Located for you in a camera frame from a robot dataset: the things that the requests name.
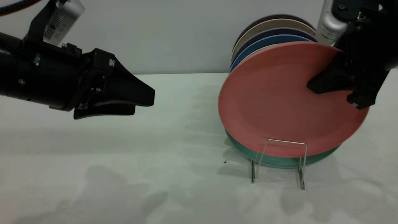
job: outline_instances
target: white table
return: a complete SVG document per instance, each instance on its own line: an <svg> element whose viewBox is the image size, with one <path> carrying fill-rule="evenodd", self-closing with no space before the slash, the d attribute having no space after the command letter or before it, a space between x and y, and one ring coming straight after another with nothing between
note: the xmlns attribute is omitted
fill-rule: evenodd
<svg viewBox="0 0 398 224"><path fill-rule="evenodd" d="M306 191L295 170L250 183L217 112L225 73L138 76L155 106L127 117L1 97L0 223L397 223L397 73L362 127L307 166Z"/></svg>

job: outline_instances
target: green plate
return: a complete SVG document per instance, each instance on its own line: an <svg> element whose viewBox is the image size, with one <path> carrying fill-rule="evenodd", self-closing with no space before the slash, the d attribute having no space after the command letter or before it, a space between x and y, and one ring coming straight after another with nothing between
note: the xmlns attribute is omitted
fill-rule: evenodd
<svg viewBox="0 0 398 224"><path fill-rule="evenodd" d="M243 146L241 143L236 141L226 130L226 135L228 136L229 140L231 140L232 144L235 146L237 150L239 150L243 155L245 155L247 158L254 160L256 158L257 152L254 150L251 150L245 146ZM305 162L305 165L309 165L312 163L316 163L326 157L328 157L330 154L332 154L336 149L338 149L340 146L337 146L329 151L323 152L321 154L317 155L312 155L312 156L307 156L307 160ZM285 158L285 157L276 157L276 156L270 156L270 155L264 155L263 161L261 162L262 165L268 166L268 167L275 167L275 168L283 168L283 169L291 169L291 168L297 168L299 167L300 163L300 158Z"/></svg>

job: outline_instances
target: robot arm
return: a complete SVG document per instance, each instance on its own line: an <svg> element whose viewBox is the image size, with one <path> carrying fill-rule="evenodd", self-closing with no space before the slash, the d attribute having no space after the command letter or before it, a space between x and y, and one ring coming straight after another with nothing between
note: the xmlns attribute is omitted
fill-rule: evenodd
<svg viewBox="0 0 398 224"><path fill-rule="evenodd" d="M394 0L325 0L318 42L338 53L308 82L316 94L352 90L347 101L357 109L374 105L389 71L398 65L398 2Z"/></svg>
<svg viewBox="0 0 398 224"><path fill-rule="evenodd" d="M72 44L56 46L83 11L78 0L50 0L22 40L0 33L0 95L74 109L75 119L133 115L135 106L154 104L155 90L113 54L100 49L82 54Z"/></svg>

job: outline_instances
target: pink plate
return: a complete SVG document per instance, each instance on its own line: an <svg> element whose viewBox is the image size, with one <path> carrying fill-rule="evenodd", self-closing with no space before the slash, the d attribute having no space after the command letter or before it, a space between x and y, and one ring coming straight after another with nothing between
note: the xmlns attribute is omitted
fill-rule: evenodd
<svg viewBox="0 0 398 224"><path fill-rule="evenodd" d="M346 101L351 91L317 95L307 82L332 61L339 50L313 42L290 42L266 48L240 63L219 96L225 129L242 145L262 152L267 139L308 144L308 156L343 143L360 127L368 108ZM300 157L302 146L271 142L265 152Z"/></svg>

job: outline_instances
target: stack of plates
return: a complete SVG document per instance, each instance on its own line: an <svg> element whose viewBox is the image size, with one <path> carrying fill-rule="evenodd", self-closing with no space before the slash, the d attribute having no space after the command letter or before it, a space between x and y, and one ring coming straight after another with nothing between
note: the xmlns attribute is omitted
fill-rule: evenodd
<svg viewBox="0 0 398 224"><path fill-rule="evenodd" d="M364 121L368 109L347 103L350 91L316 95L307 82L339 51L316 43L315 29L291 15L250 24L235 42L219 114L234 146L254 160L267 139L308 144L307 164L333 153ZM262 164L294 168L304 148L268 143Z"/></svg>

